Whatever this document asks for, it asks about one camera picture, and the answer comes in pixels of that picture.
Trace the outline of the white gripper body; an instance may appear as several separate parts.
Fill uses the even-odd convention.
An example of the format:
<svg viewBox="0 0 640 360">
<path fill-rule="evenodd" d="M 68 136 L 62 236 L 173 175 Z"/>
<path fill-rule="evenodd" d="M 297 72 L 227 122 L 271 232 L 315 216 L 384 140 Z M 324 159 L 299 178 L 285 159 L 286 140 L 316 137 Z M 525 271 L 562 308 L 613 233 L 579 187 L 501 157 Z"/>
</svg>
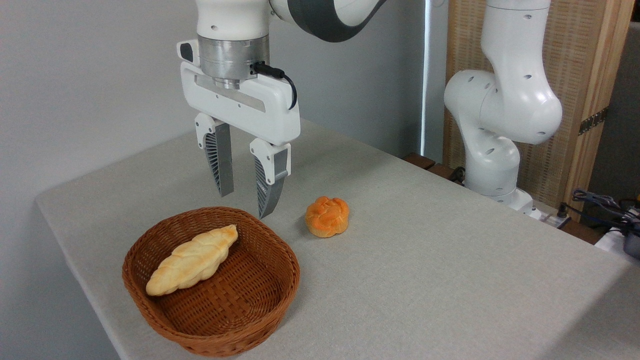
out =
<svg viewBox="0 0 640 360">
<path fill-rule="evenodd" d="M 190 107 L 277 146 L 300 136 L 299 107 L 290 109 L 288 82 L 259 74 L 240 82 L 238 89 L 222 88 L 203 73 L 196 39 L 178 42 L 176 51 L 182 60 L 183 95 Z"/>
</svg>

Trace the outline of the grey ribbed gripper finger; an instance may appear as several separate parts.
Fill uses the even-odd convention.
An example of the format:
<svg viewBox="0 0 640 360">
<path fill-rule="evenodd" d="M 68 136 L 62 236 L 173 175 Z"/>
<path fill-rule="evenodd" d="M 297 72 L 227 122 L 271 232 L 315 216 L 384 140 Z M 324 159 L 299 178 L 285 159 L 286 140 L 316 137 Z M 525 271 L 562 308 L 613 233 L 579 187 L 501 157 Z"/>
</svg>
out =
<svg viewBox="0 0 640 360">
<path fill-rule="evenodd" d="M 198 146 L 205 151 L 220 196 L 234 191 L 230 125 L 200 112 L 194 119 Z"/>
<path fill-rule="evenodd" d="M 250 143 L 250 151 L 256 171 L 258 215 L 263 219 L 274 212 L 291 174 L 291 145 L 272 145 L 257 137 Z"/>
</svg>

